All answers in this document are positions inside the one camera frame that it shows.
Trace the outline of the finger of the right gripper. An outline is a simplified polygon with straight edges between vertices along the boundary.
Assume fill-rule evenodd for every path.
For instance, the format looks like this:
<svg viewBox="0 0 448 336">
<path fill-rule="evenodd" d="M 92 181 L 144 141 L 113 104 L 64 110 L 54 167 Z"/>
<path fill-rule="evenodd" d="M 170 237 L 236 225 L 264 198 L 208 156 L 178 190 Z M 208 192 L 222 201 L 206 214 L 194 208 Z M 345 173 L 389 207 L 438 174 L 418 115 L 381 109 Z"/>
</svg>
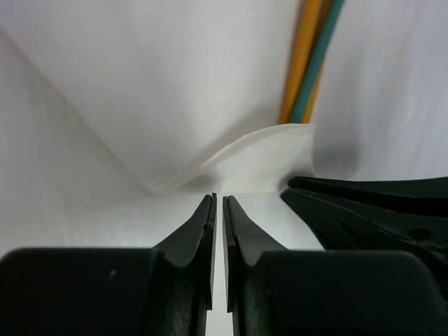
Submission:
<svg viewBox="0 0 448 336">
<path fill-rule="evenodd" d="M 287 189 L 281 199 L 325 249 L 413 253 L 447 279 L 447 219 L 385 210 L 333 196 Z"/>
<path fill-rule="evenodd" d="M 288 182 L 286 203 L 294 209 L 293 191 L 331 196 L 400 213 L 447 217 L 447 178 L 404 181 L 343 181 L 296 176 Z"/>
</svg>

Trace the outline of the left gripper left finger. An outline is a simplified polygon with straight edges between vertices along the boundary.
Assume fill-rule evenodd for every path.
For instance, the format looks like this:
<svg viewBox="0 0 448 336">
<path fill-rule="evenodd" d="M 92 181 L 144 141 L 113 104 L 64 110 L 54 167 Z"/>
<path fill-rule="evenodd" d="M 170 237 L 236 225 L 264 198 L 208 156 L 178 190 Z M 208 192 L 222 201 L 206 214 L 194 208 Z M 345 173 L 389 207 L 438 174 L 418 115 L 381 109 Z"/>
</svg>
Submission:
<svg viewBox="0 0 448 336">
<path fill-rule="evenodd" d="M 204 335 L 212 309 L 217 196 L 153 249 L 157 253 L 140 335 Z"/>
</svg>

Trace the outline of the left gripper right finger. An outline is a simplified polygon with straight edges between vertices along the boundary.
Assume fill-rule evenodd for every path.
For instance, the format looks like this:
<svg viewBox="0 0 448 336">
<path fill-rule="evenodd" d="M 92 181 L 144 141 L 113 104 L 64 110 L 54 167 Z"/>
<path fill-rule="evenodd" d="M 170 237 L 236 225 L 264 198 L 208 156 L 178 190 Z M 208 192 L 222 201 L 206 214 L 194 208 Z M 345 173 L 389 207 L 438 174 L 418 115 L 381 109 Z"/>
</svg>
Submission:
<svg viewBox="0 0 448 336">
<path fill-rule="evenodd" d="M 264 253 L 288 249 L 251 220 L 234 196 L 223 198 L 227 312 L 234 335 L 272 335 Z"/>
</svg>

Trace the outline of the teal plastic spoon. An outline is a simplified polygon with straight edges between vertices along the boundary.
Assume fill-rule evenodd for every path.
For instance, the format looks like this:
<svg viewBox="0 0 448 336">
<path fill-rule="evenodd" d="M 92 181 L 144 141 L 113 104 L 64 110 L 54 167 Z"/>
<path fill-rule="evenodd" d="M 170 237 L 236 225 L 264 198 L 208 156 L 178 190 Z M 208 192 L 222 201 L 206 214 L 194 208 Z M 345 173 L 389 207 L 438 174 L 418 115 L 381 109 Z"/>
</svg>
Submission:
<svg viewBox="0 0 448 336">
<path fill-rule="evenodd" d="M 343 5 L 343 1 L 332 1 L 327 20 L 323 27 L 323 31 L 318 38 L 315 48 L 313 48 L 313 45 L 311 47 L 311 52 L 304 72 L 302 83 L 300 89 L 298 90 L 298 94 L 295 99 L 295 103 L 293 105 L 288 123 L 301 123 L 300 120 L 306 108 L 309 95 L 313 90 L 314 81 L 318 76 L 319 67 L 323 65 L 324 68 L 327 49 L 330 45 L 331 38 L 333 37 L 333 33 L 336 28 L 336 24 L 342 11 Z"/>
</svg>

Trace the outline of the white paper napkin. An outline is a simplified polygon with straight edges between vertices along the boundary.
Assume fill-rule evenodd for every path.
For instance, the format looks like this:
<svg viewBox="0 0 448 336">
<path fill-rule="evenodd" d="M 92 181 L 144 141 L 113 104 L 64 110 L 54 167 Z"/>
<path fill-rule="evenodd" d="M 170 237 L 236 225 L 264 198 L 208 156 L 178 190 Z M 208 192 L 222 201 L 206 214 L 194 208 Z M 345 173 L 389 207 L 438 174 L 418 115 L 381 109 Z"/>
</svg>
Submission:
<svg viewBox="0 0 448 336">
<path fill-rule="evenodd" d="M 1 28 L 153 186 L 281 111 L 303 1 L 2 1 Z M 345 1 L 314 108 L 316 175 L 447 174 L 447 2 Z"/>
</svg>

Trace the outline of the orange plastic fork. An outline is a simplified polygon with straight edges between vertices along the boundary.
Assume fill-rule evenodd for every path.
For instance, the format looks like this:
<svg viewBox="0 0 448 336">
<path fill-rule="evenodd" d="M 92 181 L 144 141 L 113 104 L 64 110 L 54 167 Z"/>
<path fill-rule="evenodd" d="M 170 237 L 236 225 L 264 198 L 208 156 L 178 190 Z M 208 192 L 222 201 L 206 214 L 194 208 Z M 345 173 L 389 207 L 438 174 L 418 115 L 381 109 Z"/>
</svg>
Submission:
<svg viewBox="0 0 448 336">
<path fill-rule="evenodd" d="M 325 0 L 325 1 L 321 2 L 321 12 L 318 17 L 316 33 L 314 35 L 313 48 L 315 48 L 315 45 L 317 44 L 317 41 L 323 31 L 323 27 L 324 27 L 324 24 L 326 23 L 332 2 L 333 2 L 332 0 Z M 300 120 L 301 123 L 310 123 L 311 116 L 312 116 L 312 113 L 314 110 L 314 104 L 315 104 L 317 92 L 319 90 L 322 68 L 323 68 L 323 65 L 321 65 L 319 67 L 318 76 L 316 77 L 316 80 L 314 81 L 313 90 L 311 91 L 311 94 L 309 95 L 306 108 L 305 108 L 304 113 L 302 114 L 302 118 Z"/>
</svg>

